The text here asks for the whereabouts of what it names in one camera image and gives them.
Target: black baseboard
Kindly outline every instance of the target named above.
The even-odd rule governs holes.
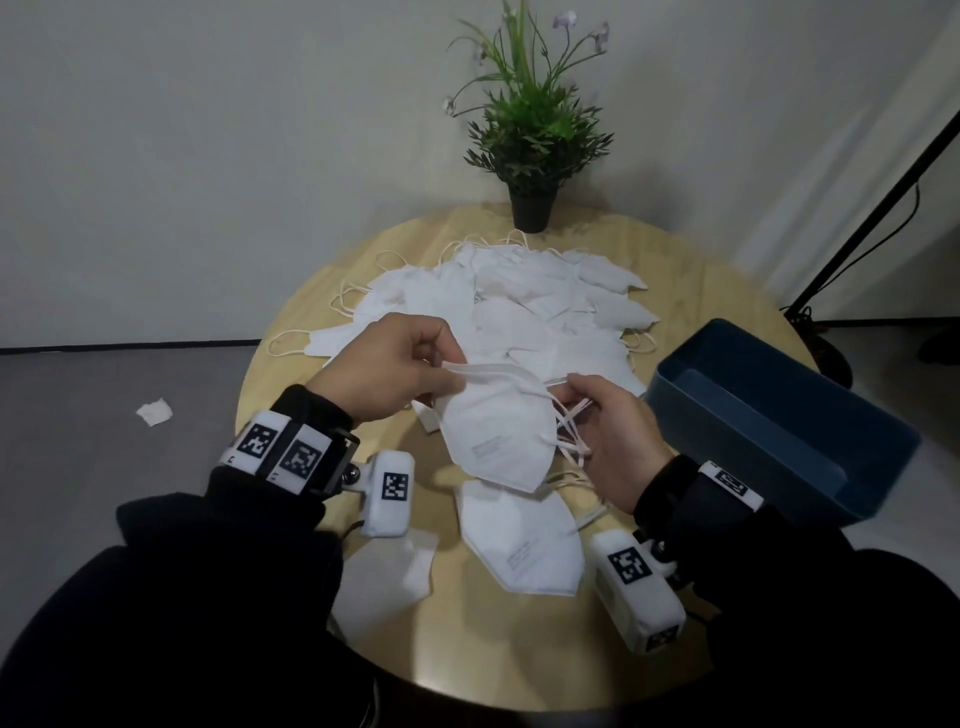
[[[217,341],[148,341],[133,344],[77,344],[69,347],[8,347],[0,355],[48,352],[118,352],[125,349],[208,349],[219,347],[255,347],[259,339],[221,339]]]
[[[915,319],[838,319],[836,321],[817,321],[816,324],[817,326],[830,328],[953,326],[960,324],[960,316],[932,316]]]

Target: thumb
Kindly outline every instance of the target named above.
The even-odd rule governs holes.
[[[467,380],[463,375],[455,374],[440,367],[423,367],[420,369],[417,396],[430,394],[436,397],[446,397],[463,392]]]
[[[566,376],[566,383],[573,387],[584,397],[595,401],[601,407],[611,400],[622,397],[624,394],[631,399],[633,395],[622,387],[616,386],[609,379],[604,379],[600,375],[574,375]]]

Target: potted plant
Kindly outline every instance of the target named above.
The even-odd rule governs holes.
[[[450,46],[458,40],[472,42],[476,60],[495,68],[446,97],[444,110],[452,117],[483,111],[483,125],[469,123],[476,149],[468,149],[464,159],[507,184],[518,229],[541,232],[549,222],[560,186],[609,152],[613,134],[596,131],[600,109],[582,106],[576,85],[564,85],[561,78],[573,66],[607,52],[610,25],[603,23],[571,46],[570,29],[577,22],[577,13],[557,15],[553,27],[566,33],[566,46],[559,60],[551,62],[537,20],[527,10],[527,0],[521,0],[519,10],[504,0],[503,9],[503,24],[492,36],[460,21],[470,35],[454,38]],[[588,40],[592,43],[582,50]],[[539,68],[537,56],[542,57]],[[485,88],[486,103],[458,111],[457,99],[464,89],[485,83],[500,84],[500,88],[496,92]]]

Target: hand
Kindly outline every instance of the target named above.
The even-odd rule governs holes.
[[[461,375],[439,368],[445,361],[467,363],[446,321],[388,313],[366,327],[306,388],[359,425],[390,417],[410,400],[432,404],[433,397],[463,391]]]
[[[591,455],[584,470],[597,495],[633,513],[643,490],[673,459],[650,406],[601,376],[567,375],[553,390],[565,406],[584,397],[593,405],[577,418]]]

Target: blue storage box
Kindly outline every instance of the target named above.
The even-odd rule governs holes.
[[[874,516],[920,444],[909,425],[723,319],[659,364],[646,400],[667,443],[798,526]]]

